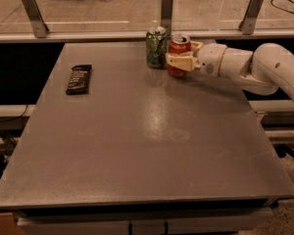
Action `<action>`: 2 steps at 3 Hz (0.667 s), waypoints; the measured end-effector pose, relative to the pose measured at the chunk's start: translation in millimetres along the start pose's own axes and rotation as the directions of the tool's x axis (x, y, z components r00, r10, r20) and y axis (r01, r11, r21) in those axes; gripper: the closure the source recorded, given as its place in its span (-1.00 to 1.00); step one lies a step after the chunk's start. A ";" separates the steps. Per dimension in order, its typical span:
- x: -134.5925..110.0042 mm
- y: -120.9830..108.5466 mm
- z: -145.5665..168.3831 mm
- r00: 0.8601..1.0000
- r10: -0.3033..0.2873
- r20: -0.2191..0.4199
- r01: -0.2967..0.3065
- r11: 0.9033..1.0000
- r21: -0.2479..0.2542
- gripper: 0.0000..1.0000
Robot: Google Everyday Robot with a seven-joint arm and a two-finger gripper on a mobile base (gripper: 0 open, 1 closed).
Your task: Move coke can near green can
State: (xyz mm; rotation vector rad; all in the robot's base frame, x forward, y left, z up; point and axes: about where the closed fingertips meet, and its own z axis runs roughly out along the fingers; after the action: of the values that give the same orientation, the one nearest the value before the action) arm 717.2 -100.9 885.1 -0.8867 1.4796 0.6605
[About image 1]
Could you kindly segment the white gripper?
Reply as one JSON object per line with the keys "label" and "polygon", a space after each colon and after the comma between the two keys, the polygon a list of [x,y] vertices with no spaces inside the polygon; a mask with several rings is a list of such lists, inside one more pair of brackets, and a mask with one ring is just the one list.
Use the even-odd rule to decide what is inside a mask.
{"label": "white gripper", "polygon": [[207,76],[219,76],[222,56],[227,49],[224,44],[192,41],[191,51],[193,55],[166,54],[167,64],[182,71],[194,71],[199,69],[200,73]]}

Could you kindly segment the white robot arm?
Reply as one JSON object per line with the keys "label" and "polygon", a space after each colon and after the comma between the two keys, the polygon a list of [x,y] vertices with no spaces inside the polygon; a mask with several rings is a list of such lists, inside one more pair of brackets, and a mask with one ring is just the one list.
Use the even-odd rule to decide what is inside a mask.
{"label": "white robot arm", "polygon": [[294,55],[284,47],[266,43],[252,52],[218,43],[192,41],[191,45],[191,51],[167,53],[167,64],[182,71],[198,69],[206,76],[228,78],[258,95],[271,95],[280,88],[294,102]]}

